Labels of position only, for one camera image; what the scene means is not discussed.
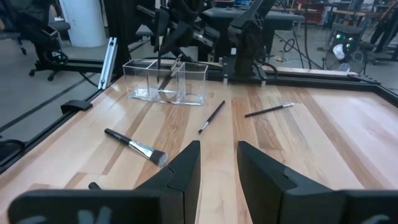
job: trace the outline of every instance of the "clear acrylic container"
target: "clear acrylic container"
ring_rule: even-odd
[[[205,102],[205,80],[208,66],[201,63],[182,62],[171,71],[173,61],[133,59],[123,65],[129,98],[174,103],[202,105]]]

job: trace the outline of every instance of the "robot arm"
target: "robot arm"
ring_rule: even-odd
[[[250,8],[235,18],[228,27],[228,38],[236,47],[234,74],[253,76],[252,66],[264,53],[263,22],[276,0],[255,0]]]

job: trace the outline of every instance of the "makeup brush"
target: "makeup brush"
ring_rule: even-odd
[[[117,139],[119,142],[123,143],[126,146],[129,146],[132,149],[135,149],[137,152],[145,156],[147,159],[152,161],[154,164],[162,167],[166,165],[167,162],[167,154],[153,149],[149,146],[146,146],[140,142],[134,141],[130,138],[123,136],[122,134],[117,133],[116,131],[110,130],[109,128],[105,129],[105,133],[107,135],[112,136]]]

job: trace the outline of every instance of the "concrete floor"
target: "concrete floor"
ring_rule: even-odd
[[[324,45],[327,33],[328,31],[314,27],[308,28],[308,54],[319,65],[322,65],[322,57],[325,56],[325,53],[317,51],[317,48]],[[278,34],[286,40],[292,37],[291,32],[278,32]],[[298,44],[303,52],[303,30],[299,30],[297,34]],[[280,42],[279,38],[275,37],[272,54],[282,56],[280,51],[283,46],[284,42]],[[60,105],[69,100],[83,100],[96,91],[96,87],[84,82],[82,77],[76,72],[60,72],[52,82],[47,81],[50,71],[37,72],[34,77],[29,77],[29,70],[34,67],[37,56],[31,43],[24,42],[24,47],[27,49],[27,55],[22,55],[13,41],[0,41],[0,135],[2,135],[3,139],[30,140],[61,117]],[[64,48],[65,53],[71,58],[89,59],[103,59],[105,50],[106,46],[92,49]],[[149,43],[132,53],[132,58],[150,56],[154,56],[154,54]],[[272,63],[280,67],[301,68],[300,57],[295,50],[285,53],[283,56],[290,60],[285,63]],[[368,65],[366,73],[386,87],[398,92],[397,69],[398,63],[386,62],[377,66]],[[92,74],[91,76],[91,80],[97,83],[99,74]],[[59,96],[35,113],[4,129],[5,125],[12,120],[49,101],[60,92],[70,89],[71,86],[73,88],[66,94]]]

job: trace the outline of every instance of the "workbench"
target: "workbench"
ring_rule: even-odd
[[[369,12],[369,11],[349,11],[349,10],[335,10],[334,13],[336,14],[334,21],[339,21],[341,16],[358,16],[359,19],[356,23],[357,27],[366,29],[369,24],[369,20],[372,18],[379,18],[382,16],[382,13],[379,12]]]
[[[120,78],[92,101],[92,109],[78,112],[0,175],[0,223],[12,199],[27,190],[87,189],[90,182],[134,189],[160,170],[106,136],[106,128],[167,152],[169,161],[201,141],[197,223],[251,223],[236,163],[240,140],[335,190],[398,188],[398,108],[375,93],[207,81],[205,96],[203,106],[128,99]],[[244,118],[285,102],[295,106]]]

